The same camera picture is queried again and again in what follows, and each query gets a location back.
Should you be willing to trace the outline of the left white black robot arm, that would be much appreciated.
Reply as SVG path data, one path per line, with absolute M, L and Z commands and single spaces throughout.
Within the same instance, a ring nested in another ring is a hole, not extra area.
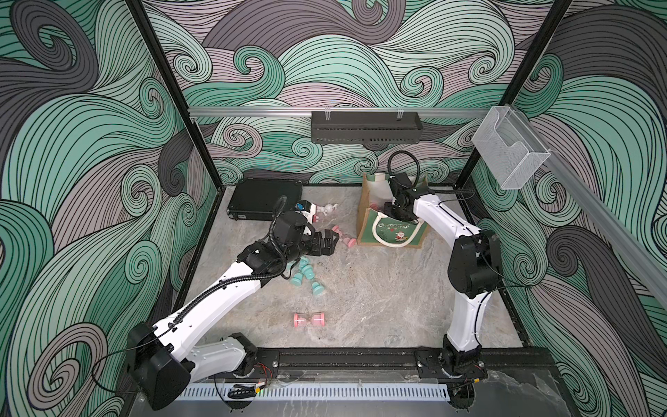
M 180 309 L 128 335 L 128 373 L 149 406 L 157 411 L 174 402 L 194 381 L 220 373 L 248 375 L 257 349 L 241 333 L 201 345 L 199 341 L 239 303 L 304 256 L 330 256 L 340 235 L 315 230 L 299 211 L 278 215 L 266 236 L 246 246 L 225 273 Z

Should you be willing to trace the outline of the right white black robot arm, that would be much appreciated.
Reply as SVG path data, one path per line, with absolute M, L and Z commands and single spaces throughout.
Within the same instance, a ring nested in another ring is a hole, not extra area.
M 447 278 L 456 295 L 440 366 L 446 376 L 463 383 L 486 378 L 479 332 L 486 305 L 501 281 L 500 238 L 467 222 L 428 188 L 395 191 L 386 208 L 398 220 L 427 224 L 452 250 Z

